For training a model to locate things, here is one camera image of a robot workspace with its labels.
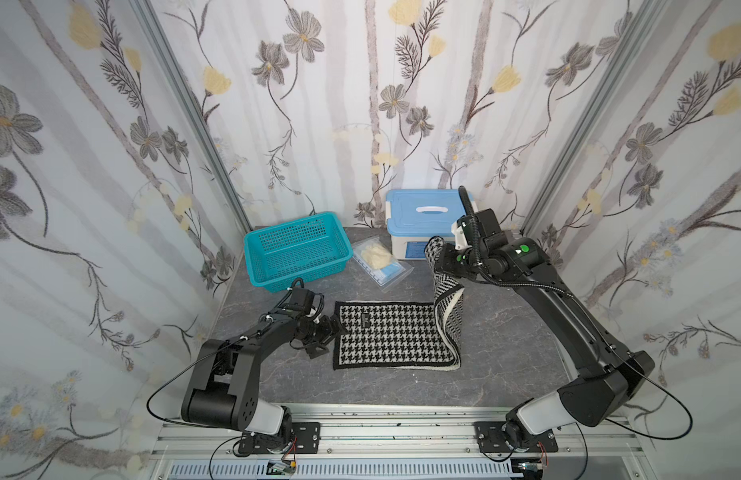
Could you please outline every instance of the black cable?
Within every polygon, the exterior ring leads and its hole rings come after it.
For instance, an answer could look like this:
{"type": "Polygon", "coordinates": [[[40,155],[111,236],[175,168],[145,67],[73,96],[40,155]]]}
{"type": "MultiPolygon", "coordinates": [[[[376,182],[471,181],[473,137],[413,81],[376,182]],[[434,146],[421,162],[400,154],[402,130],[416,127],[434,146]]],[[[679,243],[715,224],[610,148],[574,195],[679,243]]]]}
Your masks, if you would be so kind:
{"type": "Polygon", "coordinates": [[[568,292],[566,289],[548,285],[547,283],[518,281],[505,282],[503,280],[496,280],[495,278],[493,278],[488,273],[485,265],[482,264],[481,253],[479,251],[479,224],[477,221],[477,216],[474,213],[474,208],[471,206],[471,201],[469,201],[469,193],[463,186],[459,187],[459,198],[461,199],[461,204],[464,207],[466,215],[469,217],[469,225],[471,225],[471,249],[474,251],[474,258],[477,263],[477,271],[479,271],[479,274],[482,275],[482,278],[487,280],[488,283],[500,287],[517,288],[519,286],[530,286],[533,288],[543,288],[551,290],[565,296],[573,296],[573,294],[568,292]]]}
{"type": "Polygon", "coordinates": [[[482,450],[480,450],[479,452],[480,452],[480,453],[481,453],[482,455],[484,455],[484,456],[485,456],[485,458],[487,458],[487,459],[488,459],[488,460],[490,460],[491,462],[495,462],[495,463],[503,463],[503,462],[504,462],[504,460],[509,460],[509,458],[511,457],[511,455],[512,455],[512,454],[514,453],[514,450],[512,450],[511,452],[509,452],[509,455],[508,455],[508,456],[506,456],[506,458],[501,458],[500,460],[496,460],[495,458],[490,458],[490,457],[488,456],[488,454],[487,454],[487,453],[485,453],[485,452],[483,452],[482,450]]]}
{"type": "Polygon", "coordinates": [[[152,409],[151,409],[151,408],[149,407],[149,402],[151,402],[151,401],[152,401],[152,398],[154,398],[154,396],[155,396],[155,395],[157,395],[157,394],[158,394],[158,393],[160,392],[160,390],[162,390],[162,389],[164,389],[164,388],[165,388],[166,386],[170,385],[170,384],[171,384],[171,382],[173,382],[173,380],[175,380],[175,379],[177,379],[178,377],[182,376],[182,375],[183,375],[183,374],[184,374],[184,373],[185,373],[185,372],[186,372],[187,370],[191,369],[191,368],[192,368],[193,366],[197,365],[197,364],[198,364],[199,362],[201,362],[201,361],[203,361],[203,360],[207,359],[207,358],[208,358],[209,356],[213,356],[213,355],[216,355],[217,353],[219,353],[219,352],[222,352],[222,351],[226,350],[226,349],[227,349],[227,348],[229,348],[230,346],[232,346],[232,345],[236,345],[236,344],[238,344],[239,342],[241,342],[241,341],[243,341],[243,340],[247,340],[247,339],[248,339],[248,338],[247,338],[246,336],[241,336],[241,337],[240,337],[239,339],[237,339],[237,340],[235,340],[235,341],[233,341],[233,342],[231,342],[231,343],[228,343],[228,344],[226,344],[226,345],[222,346],[221,348],[217,349],[217,350],[216,350],[215,352],[211,352],[211,353],[208,353],[208,354],[207,354],[206,356],[203,356],[202,358],[199,358],[199,359],[196,359],[196,360],[194,360],[194,361],[193,361],[192,363],[190,363],[190,364],[189,364],[189,365],[188,365],[188,366],[187,366],[187,367],[186,367],[185,369],[181,370],[181,371],[180,371],[180,372],[178,373],[178,375],[176,375],[175,377],[173,377],[173,378],[172,378],[172,379],[170,379],[170,380],[167,380],[167,381],[166,381],[165,383],[163,383],[163,384],[162,384],[162,386],[161,386],[160,388],[156,389],[156,390],[154,391],[154,393],[152,393],[152,394],[151,394],[151,395],[149,396],[149,398],[148,398],[148,399],[146,400],[146,411],[147,411],[147,412],[149,412],[149,415],[151,415],[151,416],[155,417],[155,418],[156,418],[157,420],[162,420],[163,422],[167,422],[167,423],[174,423],[175,425],[183,425],[183,426],[190,426],[190,427],[203,427],[203,428],[219,428],[219,427],[211,427],[211,426],[207,426],[207,425],[199,425],[199,424],[197,424],[197,423],[176,422],[175,420],[170,420],[170,419],[168,419],[168,418],[163,418],[163,417],[160,417],[159,415],[157,415],[156,413],[154,413],[154,412],[152,411],[152,409]]]}
{"type": "Polygon", "coordinates": [[[573,480],[578,480],[582,476],[584,476],[584,472],[586,472],[586,467],[589,465],[589,447],[586,445],[586,437],[584,437],[584,432],[581,430],[581,427],[576,423],[576,427],[578,427],[578,431],[581,433],[581,440],[584,441],[584,468],[581,469],[581,473],[578,474],[576,478],[573,478],[573,480]]]}
{"type": "MultiPolygon", "coordinates": [[[[578,301],[577,298],[575,298],[575,301],[578,303],[579,306],[583,307],[583,305],[581,304],[580,301],[578,301]]],[[[592,322],[591,324],[592,324],[592,326],[595,327],[595,330],[597,331],[597,334],[600,336],[600,338],[602,339],[602,341],[605,342],[605,344],[607,344],[607,341],[605,340],[605,336],[602,335],[602,332],[600,332],[600,329],[597,328],[597,324],[594,323],[594,322],[592,322]]],[[[663,386],[658,385],[653,380],[647,378],[642,372],[640,372],[639,370],[637,370],[633,366],[631,366],[629,364],[629,362],[627,362],[626,360],[622,359],[621,356],[618,355],[618,353],[615,351],[615,349],[611,349],[611,352],[613,352],[613,355],[615,355],[616,357],[618,357],[618,359],[621,360],[627,367],[629,367],[630,369],[634,370],[634,372],[637,373],[639,376],[641,376],[642,378],[648,380],[650,383],[652,383],[653,385],[655,385],[656,388],[662,390],[663,393],[666,393],[675,402],[677,402],[678,404],[680,404],[680,407],[682,407],[684,409],[685,413],[687,414],[688,424],[687,424],[687,429],[684,432],[682,432],[680,435],[673,436],[673,437],[656,437],[656,436],[653,436],[653,435],[648,435],[647,433],[638,432],[637,430],[634,430],[633,428],[629,428],[627,426],[624,426],[624,425],[622,425],[622,424],[620,424],[618,422],[615,422],[615,421],[611,420],[610,418],[606,418],[605,420],[608,420],[610,423],[612,423],[614,425],[618,425],[619,427],[621,427],[621,428],[623,428],[625,430],[628,430],[629,432],[635,433],[635,434],[637,434],[639,436],[644,436],[644,437],[647,437],[647,438],[653,438],[653,440],[678,440],[678,439],[680,439],[680,438],[682,438],[684,436],[687,436],[687,434],[689,434],[691,432],[691,430],[693,429],[693,414],[691,414],[691,411],[685,406],[684,403],[682,403],[682,400],[680,400],[679,398],[676,398],[671,392],[669,392],[668,390],[664,389],[663,386]]]]}
{"type": "Polygon", "coordinates": [[[215,455],[216,455],[216,452],[218,452],[218,449],[219,449],[219,448],[221,448],[221,447],[222,447],[222,446],[223,446],[224,444],[227,444],[227,443],[231,442],[232,440],[238,440],[238,441],[241,441],[241,440],[242,440],[242,436],[240,435],[239,437],[232,437],[232,438],[229,438],[228,440],[224,440],[223,442],[221,442],[221,443],[220,443],[220,444],[218,445],[218,447],[216,447],[216,449],[215,449],[215,450],[213,450],[213,453],[211,454],[211,459],[210,459],[210,460],[208,460],[208,475],[211,475],[211,480],[215,480],[215,479],[213,478],[213,469],[212,469],[212,467],[211,467],[211,464],[212,464],[212,462],[213,462],[213,456],[215,456],[215,455]]]}
{"type": "Polygon", "coordinates": [[[551,290],[553,292],[560,293],[561,295],[565,296],[573,296],[572,293],[568,292],[565,289],[559,288],[554,285],[548,285],[547,283],[540,283],[540,282],[504,282],[503,280],[496,280],[493,278],[489,273],[488,270],[485,268],[485,265],[482,263],[481,253],[479,251],[479,225],[477,222],[477,216],[474,214],[469,217],[469,223],[471,225],[471,250],[474,252],[474,258],[477,263],[477,271],[479,271],[479,274],[482,275],[482,278],[488,281],[488,283],[491,283],[495,286],[501,286],[501,287],[507,287],[507,288],[517,288],[519,286],[530,286],[533,288],[543,288],[547,290],[551,290]]]}

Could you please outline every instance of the tree trunk pattern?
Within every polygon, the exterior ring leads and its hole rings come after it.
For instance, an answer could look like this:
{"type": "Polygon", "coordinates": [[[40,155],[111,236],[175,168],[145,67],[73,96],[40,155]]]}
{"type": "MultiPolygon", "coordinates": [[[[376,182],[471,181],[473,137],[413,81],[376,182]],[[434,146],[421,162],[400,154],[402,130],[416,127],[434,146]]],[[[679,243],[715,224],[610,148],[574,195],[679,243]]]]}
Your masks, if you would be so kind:
{"type": "MultiPolygon", "coordinates": [[[[477,99],[477,89],[479,81],[482,78],[482,66],[485,64],[485,46],[488,44],[488,33],[490,31],[490,12],[493,9],[493,0],[482,0],[482,8],[479,11],[479,20],[477,21],[477,32],[474,37],[474,49],[471,51],[471,76],[469,84],[466,87],[464,98],[464,111],[461,114],[459,125],[465,130],[469,123],[469,113],[471,106],[477,99]]],[[[452,160],[445,161],[445,169],[450,171],[453,166],[452,160]]],[[[439,176],[437,188],[446,188],[450,176],[447,171],[443,171],[439,176]]]]}
{"type": "MultiPolygon", "coordinates": [[[[637,128],[637,126],[642,122],[642,119],[647,114],[647,111],[650,110],[650,108],[653,106],[653,102],[656,101],[656,98],[658,95],[663,91],[663,87],[666,86],[666,83],[669,82],[669,78],[672,76],[672,73],[674,73],[674,70],[679,65],[682,58],[685,56],[685,53],[687,53],[687,50],[691,47],[691,44],[696,39],[696,36],[698,36],[698,33],[701,31],[703,26],[707,23],[709,20],[709,17],[714,12],[714,10],[717,8],[717,6],[720,5],[722,0],[712,0],[709,6],[706,10],[703,11],[700,17],[698,17],[698,20],[693,24],[691,27],[691,30],[685,35],[685,39],[682,41],[682,44],[680,45],[677,52],[672,57],[671,61],[669,61],[669,64],[666,66],[666,68],[663,70],[663,74],[661,74],[661,77],[658,79],[658,82],[656,82],[656,86],[653,87],[653,90],[650,92],[650,94],[645,99],[644,103],[642,104],[642,107],[640,107],[640,110],[637,112],[637,114],[634,116],[634,119],[631,121],[629,126],[626,128],[624,134],[621,136],[621,138],[618,139],[618,142],[615,144],[615,147],[613,148],[613,151],[611,154],[607,157],[607,160],[605,161],[605,166],[603,166],[602,170],[600,170],[599,173],[595,176],[595,179],[591,181],[587,189],[584,191],[584,194],[581,196],[581,198],[586,198],[587,192],[589,190],[594,190],[597,188],[597,186],[600,184],[600,181],[602,180],[602,171],[606,168],[610,168],[613,163],[615,162],[618,155],[621,153],[621,149],[624,148],[624,145],[626,144],[626,141],[631,137],[632,132],[634,132],[634,129],[637,128]]],[[[567,216],[567,219],[565,219],[565,223],[563,225],[569,225],[575,220],[576,216],[578,215],[579,209],[577,206],[573,207],[573,211],[570,213],[570,215],[567,216]]],[[[567,232],[568,227],[563,226],[560,229],[559,236],[557,237],[557,241],[551,246],[552,249],[557,249],[559,245],[562,243],[562,239],[565,238],[565,233],[567,232]]]]}
{"type": "MultiPolygon", "coordinates": [[[[85,94],[85,96],[88,98],[88,100],[93,104],[94,107],[96,107],[96,110],[98,110],[98,113],[104,118],[109,128],[112,130],[112,132],[115,134],[118,140],[120,140],[120,143],[122,144],[122,147],[126,149],[128,152],[128,155],[133,159],[133,162],[135,163],[136,168],[138,168],[141,173],[144,174],[144,176],[149,180],[149,183],[152,184],[155,190],[160,190],[160,180],[157,180],[157,177],[154,176],[154,172],[152,172],[152,169],[149,168],[145,163],[144,160],[138,155],[138,153],[135,151],[133,146],[130,143],[130,140],[128,140],[128,136],[126,133],[120,128],[120,126],[117,124],[117,121],[115,120],[114,116],[112,116],[112,112],[109,111],[109,109],[106,107],[104,102],[101,100],[100,97],[98,97],[98,94],[91,88],[88,81],[85,79],[85,77],[82,75],[82,72],[77,69],[77,65],[72,61],[72,59],[68,56],[66,52],[64,52],[64,49],[62,48],[61,44],[58,43],[58,40],[56,40],[56,36],[51,32],[50,28],[48,28],[48,25],[45,24],[45,21],[42,20],[42,17],[40,16],[39,12],[37,11],[37,8],[34,4],[32,4],[31,0],[19,0],[21,3],[21,6],[23,6],[26,13],[30,16],[32,21],[34,22],[35,26],[37,27],[37,31],[42,37],[42,40],[45,41],[45,44],[48,45],[48,48],[50,48],[51,52],[58,58],[58,61],[63,65],[64,69],[69,73],[69,75],[74,79],[77,86],[82,90],[82,92],[85,94]]],[[[180,224],[182,222],[182,216],[176,215],[173,213],[173,208],[175,207],[175,204],[173,203],[173,200],[171,199],[170,195],[160,193],[162,196],[162,199],[165,203],[165,206],[168,207],[168,209],[171,212],[171,215],[175,218],[175,220],[180,224]]],[[[200,251],[205,255],[206,258],[212,263],[215,264],[215,255],[212,254],[210,249],[208,249],[205,245],[202,244],[199,237],[194,232],[191,232],[190,230],[187,230],[187,235],[189,235],[190,240],[192,240],[192,243],[200,249],[200,251]]]]}
{"type": "Polygon", "coordinates": [[[732,197],[738,191],[741,191],[741,168],[730,175],[727,180],[725,180],[714,192],[711,193],[711,195],[709,195],[708,198],[706,198],[701,206],[685,217],[679,225],[677,225],[677,238],[669,236],[651,236],[650,240],[647,240],[638,250],[634,251],[628,260],[626,260],[626,268],[619,266],[610,274],[607,274],[602,282],[597,284],[595,289],[591,292],[591,295],[586,299],[587,306],[590,308],[594,306],[597,300],[599,300],[599,298],[612,286],[620,282],[624,275],[633,272],[634,268],[639,264],[640,259],[647,258],[655,250],[663,248],[664,246],[677,241],[677,239],[692,233],[694,229],[691,227],[696,222],[709,214],[713,214],[713,210],[723,199],[728,198],[728,196],[732,197]],[[654,240],[657,243],[656,246],[651,244],[654,240]]]}
{"type": "MultiPolygon", "coordinates": [[[[375,48],[375,0],[365,1],[365,25],[367,27],[368,61],[370,62],[370,125],[373,131],[373,146],[370,149],[370,165],[375,164],[375,155],[379,151],[376,135],[381,133],[378,119],[378,51],[375,48]]],[[[379,179],[377,174],[370,174],[370,187],[373,188],[373,206],[375,206],[375,224],[384,226],[386,222],[385,204],[381,201],[379,179]]]]}

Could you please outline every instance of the white plastic container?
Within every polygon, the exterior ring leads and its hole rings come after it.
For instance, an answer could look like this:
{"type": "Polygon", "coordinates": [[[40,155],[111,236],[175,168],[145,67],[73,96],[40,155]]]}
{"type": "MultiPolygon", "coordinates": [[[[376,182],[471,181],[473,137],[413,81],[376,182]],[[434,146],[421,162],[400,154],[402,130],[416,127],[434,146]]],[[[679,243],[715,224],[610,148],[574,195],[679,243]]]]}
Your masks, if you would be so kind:
{"type": "MultiPolygon", "coordinates": [[[[478,211],[471,194],[469,199],[478,211]]],[[[433,236],[455,241],[450,228],[464,215],[458,190],[390,190],[386,229],[392,236],[392,254],[401,260],[424,260],[424,248],[433,236]]]]}

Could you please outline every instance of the black and white towel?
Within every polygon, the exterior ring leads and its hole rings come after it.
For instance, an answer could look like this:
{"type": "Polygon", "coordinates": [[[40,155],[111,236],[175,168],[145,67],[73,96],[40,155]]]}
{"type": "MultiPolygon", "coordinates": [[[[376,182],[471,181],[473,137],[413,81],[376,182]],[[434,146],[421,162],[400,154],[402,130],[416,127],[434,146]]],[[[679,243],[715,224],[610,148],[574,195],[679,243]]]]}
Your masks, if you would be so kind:
{"type": "MultiPolygon", "coordinates": [[[[445,241],[433,237],[425,248],[434,268],[445,241]]],[[[336,302],[347,333],[336,339],[333,367],[388,366],[456,370],[461,367],[463,285],[434,276],[434,302],[336,302]]]]}

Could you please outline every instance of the gray marble table surface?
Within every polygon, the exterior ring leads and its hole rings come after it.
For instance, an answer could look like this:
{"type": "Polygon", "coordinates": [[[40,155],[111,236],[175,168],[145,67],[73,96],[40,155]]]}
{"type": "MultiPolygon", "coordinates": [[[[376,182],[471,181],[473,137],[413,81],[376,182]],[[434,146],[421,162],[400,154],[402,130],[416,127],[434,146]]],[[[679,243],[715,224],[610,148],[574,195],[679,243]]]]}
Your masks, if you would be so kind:
{"type": "MultiPolygon", "coordinates": [[[[391,250],[385,229],[347,228],[346,233],[352,243],[380,236],[391,250]]],[[[241,262],[213,338],[250,328],[283,295],[252,286],[244,259],[241,262]]],[[[381,293],[354,259],[344,272],[307,287],[324,293],[328,315],[337,300],[433,301],[429,265],[424,260],[409,262],[415,267],[413,273],[388,293],[381,293]]],[[[261,366],[260,398],[270,402],[513,407],[567,383],[551,331],[519,295],[510,289],[463,283],[460,369],[333,370],[333,345],[329,354],[311,361],[306,352],[285,345],[261,366]]]]}

